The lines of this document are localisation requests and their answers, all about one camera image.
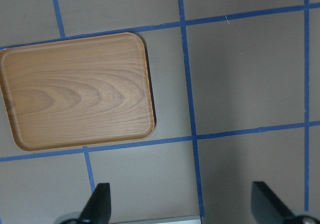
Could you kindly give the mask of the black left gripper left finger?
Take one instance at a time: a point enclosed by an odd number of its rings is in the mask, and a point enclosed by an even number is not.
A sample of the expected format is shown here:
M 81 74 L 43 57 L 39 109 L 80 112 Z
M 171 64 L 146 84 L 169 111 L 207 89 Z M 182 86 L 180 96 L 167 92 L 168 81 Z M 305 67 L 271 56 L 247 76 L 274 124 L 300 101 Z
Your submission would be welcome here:
M 99 183 L 79 216 L 80 224 L 108 224 L 111 218 L 109 183 Z

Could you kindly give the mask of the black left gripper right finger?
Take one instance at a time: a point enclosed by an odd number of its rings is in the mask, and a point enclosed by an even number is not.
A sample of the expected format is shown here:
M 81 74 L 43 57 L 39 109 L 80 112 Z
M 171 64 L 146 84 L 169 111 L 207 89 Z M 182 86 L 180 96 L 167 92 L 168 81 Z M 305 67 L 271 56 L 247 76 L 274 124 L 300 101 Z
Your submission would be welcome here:
M 251 184 L 251 213 L 257 224 L 285 224 L 295 215 L 263 181 Z

